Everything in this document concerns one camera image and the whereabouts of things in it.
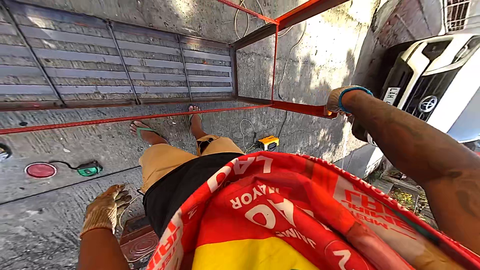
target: foot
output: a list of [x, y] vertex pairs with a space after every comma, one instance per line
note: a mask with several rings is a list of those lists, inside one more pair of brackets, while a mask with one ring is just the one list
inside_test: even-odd
[[[132, 124], [130, 124], [130, 132], [134, 136], [137, 136], [137, 127], [149, 127], [149, 126], [147, 126], [146, 124], [140, 121], [134, 121]], [[167, 140], [160, 137], [157, 133], [153, 131], [141, 130], [140, 135], [142, 136], [142, 140], [144, 140], [145, 142], [151, 145], [168, 144]]]
[[[199, 111], [200, 109], [197, 106], [190, 105], [188, 107], [188, 111]], [[202, 119], [200, 118], [200, 115], [194, 114], [192, 118], [190, 119], [190, 128], [202, 128]]]
[[[188, 111], [198, 111], [200, 110], [197, 106], [190, 105], [188, 107]], [[194, 114], [190, 119], [190, 131], [192, 132], [193, 136], [198, 140], [203, 136], [207, 136], [208, 134], [202, 130], [202, 119], [198, 115], [198, 113]]]

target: orange metal frame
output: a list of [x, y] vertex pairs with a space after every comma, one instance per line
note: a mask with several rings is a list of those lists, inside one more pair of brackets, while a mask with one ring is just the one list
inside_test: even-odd
[[[214, 109], [214, 110], [203, 110], [203, 111], [187, 111], [187, 112], [178, 112], [178, 113], [165, 113], [165, 114], [155, 114], [155, 115], [141, 115], [141, 116], [132, 116], [132, 117], [119, 117], [119, 118], [109, 118], [109, 119], [99, 119], [91, 121], [81, 121], [81, 122], [72, 122], [72, 123], [60, 123], [60, 124], [49, 124], [49, 125], [38, 125], [30, 127], [21, 127], [21, 128], [7, 128], [0, 129], [0, 135], [20, 133], [20, 132], [31, 132], [38, 130], [47, 130], [47, 129], [56, 129], [56, 128], [65, 128], [65, 127], [74, 127], [82, 125], [93, 125], [101, 123], [114, 123], [122, 121], [132, 121], [132, 120], [141, 120], [141, 119], [151, 119], [167, 116], [178, 116], [178, 115], [188, 115], [195, 113], [208, 113], [208, 112], [218, 112], [218, 111], [227, 111], [227, 110], [246, 110], [246, 109], [255, 109], [270, 107], [280, 110], [288, 110], [323, 118], [334, 119], [337, 117], [337, 113], [329, 112], [326, 109], [326, 106], [314, 106], [314, 105], [305, 105], [297, 104], [292, 102], [284, 102], [279, 100], [274, 100], [274, 89], [275, 89], [275, 65], [276, 65], [276, 53], [277, 53], [277, 43], [278, 43], [278, 32], [290, 27], [294, 24], [300, 23], [312, 16], [315, 16], [325, 10], [333, 8], [346, 0], [310, 0], [299, 7], [287, 12], [286, 14], [276, 18], [271, 19], [246, 8], [243, 8], [233, 2], [228, 0], [217, 0], [223, 4], [231, 6], [233, 8], [244, 11], [248, 14], [256, 16], [262, 20], [268, 22], [267, 25], [253, 31], [247, 36], [235, 41], [230, 45], [231, 56], [232, 56], [232, 77], [234, 78], [234, 92], [235, 100], [246, 102], [250, 104], [256, 104], [255, 106], [249, 107], [239, 107], [239, 108], [225, 108], [225, 109]], [[263, 39], [267, 36], [275, 34], [275, 50], [274, 50], [274, 65], [273, 65], [273, 79], [272, 79], [272, 88], [271, 88], [271, 99], [261, 99], [261, 98], [248, 98], [238, 96], [238, 81], [237, 81], [237, 67], [236, 67], [236, 50], [241, 49], [249, 44], [252, 44], [260, 39]]]

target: concrete floor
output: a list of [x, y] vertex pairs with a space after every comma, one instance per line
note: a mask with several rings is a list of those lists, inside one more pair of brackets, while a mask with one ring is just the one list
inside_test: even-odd
[[[152, 26], [161, 30], [232, 42], [235, 10], [214, 0], [24, 0], [57, 9], [102, 18]], [[278, 17], [304, 1], [260, 0], [265, 15]], [[255, 0], [245, 1], [259, 12]], [[305, 23], [281, 37], [278, 46], [275, 97], [297, 103], [326, 103], [328, 91], [349, 85], [362, 58], [370, 57], [362, 44], [380, 2], [351, 0], [306, 21], [306, 32], [298, 46]], [[264, 24], [250, 20], [249, 31]], [[238, 30], [244, 32], [246, 15], [239, 14]], [[269, 37], [238, 52], [239, 92], [250, 97], [270, 95], [273, 67], [273, 38]], [[288, 62], [283, 82], [279, 86]], [[202, 104], [202, 109], [242, 106], [238, 102]], [[129, 115], [186, 110], [186, 106], [137, 106], [81, 110], [17, 111], [0, 113], [2, 128], [102, 119]], [[284, 118], [285, 124], [280, 133]], [[351, 134], [344, 117], [335, 120], [288, 113], [270, 108], [209, 113], [203, 115], [208, 133], [228, 136], [242, 146], [239, 123], [250, 120], [257, 137], [279, 135], [278, 151], [305, 153], [334, 162], [364, 145]], [[186, 117], [146, 121], [165, 135], [172, 145], [194, 152]], [[111, 184], [128, 182], [134, 191], [141, 184], [138, 158], [147, 148], [132, 137], [127, 122], [97, 126], [0, 136], [14, 156], [0, 166], [0, 267], [3, 269], [74, 269], [86, 205]], [[252, 127], [244, 122], [245, 142], [252, 141]], [[78, 163], [101, 162], [105, 170], [98, 179], [88, 179], [61, 168], [46, 181], [28, 179], [25, 165], [33, 161], [59, 159]], [[142, 213], [135, 202], [124, 219]]]

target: hand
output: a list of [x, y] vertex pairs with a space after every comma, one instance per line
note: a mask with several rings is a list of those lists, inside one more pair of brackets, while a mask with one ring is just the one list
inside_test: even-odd
[[128, 190], [123, 190], [124, 188], [124, 184], [115, 184], [87, 206], [80, 238], [93, 229], [105, 228], [115, 232], [117, 213], [122, 213], [132, 200], [132, 196], [128, 195]]
[[332, 111], [332, 112], [338, 112], [338, 113], [345, 113], [348, 115], [350, 115], [350, 112], [347, 111], [347, 109], [345, 109], [343, 106], [342, 106], [342, 97], [343, 97], [343, 94], [349, 92], [349, 91], [352, 91], [352, 90], [361, 90], [361, 91], [364, 91], [365, 93], [373, 96], [373, 94], [366, 88], [363, 88], [361, 86], [344, 86], [344, 87], [340, 87], [340, 88], [337, 88], [337, 89], [333, 89], [331, 92], [330, 92], [330, 95], [328, 96], [328, 101], [327, 101], [327, 109], [329, 111]]

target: leg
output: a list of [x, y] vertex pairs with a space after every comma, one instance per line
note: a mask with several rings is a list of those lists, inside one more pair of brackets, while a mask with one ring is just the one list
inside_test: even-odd
[[[130, 132], [137, 135], [137, 127], [148, 128], [142, 122], [135, 121], [130, 125]], [[144, 183], [142, 191], [144, 193], [167, 173], [197, 157], [168, 145], [167, 140], [153, 131], [141, 130], [140, 136], [142, 137], [141, 139], [152, 145], [138, 160], [142, 166], [142, 180]]]
[[[188, 111], [194, 111], [194, 110], [199, 110], [199, 109], [197, 106], [192, 106], [192, 105], [188, 107]], [[190, 131], [192, 132], [193, 136], [197, 140], [200, 139], [201, 137], [208, 135], [202, 129], [202, 119], [200, 118], [200, 115], [194, 114], [190, 119]]]
[[[188, 111], [199, 110], [197, 106], [190, 106]], [[202, 129], [202, 119], [198, 114], [194, 114], [190, 119], [190, 130], [197, 139], [197, 155], [205, 156], [216, 153], [241, 153], [242, 150], [226, 137], [209, 135]]]

